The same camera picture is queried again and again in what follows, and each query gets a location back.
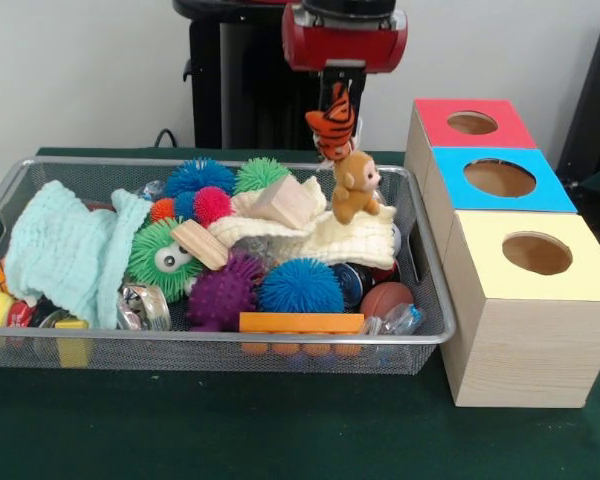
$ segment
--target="purple spiky ball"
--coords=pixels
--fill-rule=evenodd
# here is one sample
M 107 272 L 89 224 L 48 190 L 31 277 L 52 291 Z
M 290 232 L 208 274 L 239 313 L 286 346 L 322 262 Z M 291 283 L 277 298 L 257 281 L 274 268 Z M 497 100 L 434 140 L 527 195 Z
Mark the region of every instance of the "purple spiky ball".
M 237 332 L 240 312 L 256 310 L 254 280 L 263 274 L 260 260 L 232 253 L 227 265 L 198 277 L 187 304 L 192 331 Z

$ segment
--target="light blue towel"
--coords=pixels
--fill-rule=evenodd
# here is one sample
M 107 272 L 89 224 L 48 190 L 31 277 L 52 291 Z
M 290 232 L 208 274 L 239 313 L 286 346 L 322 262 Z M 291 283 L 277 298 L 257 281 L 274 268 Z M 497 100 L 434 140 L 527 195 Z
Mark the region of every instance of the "light blue towel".
M 60 182 L 47 183 L 13 228 L 5 259 L 9 291 L 17 298 L 45 295 L 91 328 L 115 329 L 117 290 L 151 203 L 124 190 L 111 202 L 116 212 L 90 212 Z

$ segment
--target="red box lid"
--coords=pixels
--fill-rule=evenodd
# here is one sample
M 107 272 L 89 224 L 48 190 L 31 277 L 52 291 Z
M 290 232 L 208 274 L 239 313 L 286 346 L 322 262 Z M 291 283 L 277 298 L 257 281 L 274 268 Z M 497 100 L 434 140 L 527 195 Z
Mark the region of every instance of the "red box lid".
M 417 99 L 415 104 L 431 147 L 537 148 L 508 100 Z

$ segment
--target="circular hole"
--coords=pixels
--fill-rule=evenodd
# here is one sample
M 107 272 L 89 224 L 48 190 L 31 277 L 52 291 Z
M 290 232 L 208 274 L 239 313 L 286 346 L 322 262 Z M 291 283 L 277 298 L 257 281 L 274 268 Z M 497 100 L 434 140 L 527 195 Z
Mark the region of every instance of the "circular hole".
M 467 181 L 485 193 L 498 197 L 522 197 L 533 192 L 536 179 L 513 163 L 485 158 L 464 167 Z
M 511 235 L 502 244 L 502 253 L 514 265 L 540 275 L 565 272 L 573 262 L 569 247 L 537 232 Z
M 454 130 L 468 135 L 486 135 L 498 129 L 493 118 L 479 112 L 456 112 L 447 118 L 447 123 Z

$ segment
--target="white wall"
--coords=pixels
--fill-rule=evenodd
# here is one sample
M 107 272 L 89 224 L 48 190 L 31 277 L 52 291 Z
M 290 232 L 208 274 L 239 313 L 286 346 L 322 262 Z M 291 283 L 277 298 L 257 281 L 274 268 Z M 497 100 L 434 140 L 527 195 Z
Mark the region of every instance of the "white wall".
M 368 149 L 404 148 L 414 97 L 510 99 L 552 164 L 600 32 L 600 0 L 398 0 L 403 61 L 369 79 Z
M 555 163 L 600 0 L 398 0 L 410 38 L 363 97 L 363 147 L 402 150 L 414 97 L 511 99 Z M 188 21 L 167 0 L 0 0 L 0 177 L 39 146 L 193 144 Z

